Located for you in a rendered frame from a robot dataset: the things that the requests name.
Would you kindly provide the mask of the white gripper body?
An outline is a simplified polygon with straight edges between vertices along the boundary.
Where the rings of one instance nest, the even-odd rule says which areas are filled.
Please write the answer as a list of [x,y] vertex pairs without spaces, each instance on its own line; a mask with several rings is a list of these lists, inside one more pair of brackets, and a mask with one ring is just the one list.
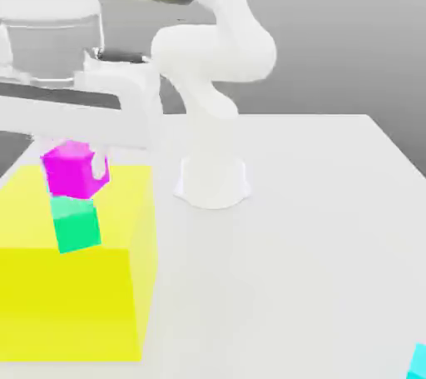
[[163,115],[153,69],[79,72],[72,89],[0,82],[0,131],[96,147],[152,147]]

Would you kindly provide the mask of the small magenta cube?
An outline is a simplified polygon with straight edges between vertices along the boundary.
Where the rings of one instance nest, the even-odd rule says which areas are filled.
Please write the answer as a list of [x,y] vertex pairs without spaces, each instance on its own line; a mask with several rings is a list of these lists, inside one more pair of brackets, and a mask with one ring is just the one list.
[[50,193],[55,197],[90,199],[110,181],[107,158],[101,178],[92,175],[94,152],[88,143],[67,140],[41,155]]

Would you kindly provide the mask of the small green cube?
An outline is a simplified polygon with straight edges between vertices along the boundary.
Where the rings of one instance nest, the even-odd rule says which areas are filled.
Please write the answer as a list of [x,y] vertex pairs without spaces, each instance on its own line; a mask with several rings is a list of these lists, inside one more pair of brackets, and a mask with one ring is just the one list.
[[102,243],[97,209],[92,199],[50,197],[50,208],[61,254]]

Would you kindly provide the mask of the small cyan cube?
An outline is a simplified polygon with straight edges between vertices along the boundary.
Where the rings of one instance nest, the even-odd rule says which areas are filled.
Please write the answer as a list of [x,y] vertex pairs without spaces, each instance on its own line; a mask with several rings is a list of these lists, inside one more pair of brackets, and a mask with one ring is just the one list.
[[426,344],[416,344],[405,379],[426,379]]

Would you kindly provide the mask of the large yellow box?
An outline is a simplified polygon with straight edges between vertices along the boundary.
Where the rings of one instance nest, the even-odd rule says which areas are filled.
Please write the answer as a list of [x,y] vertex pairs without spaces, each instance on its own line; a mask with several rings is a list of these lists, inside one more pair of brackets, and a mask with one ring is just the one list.
[[58,251],[37,165],[0,188],[0,362],[138,362],[157,269],[152,173],[113,165],[94,197],[102,242]]

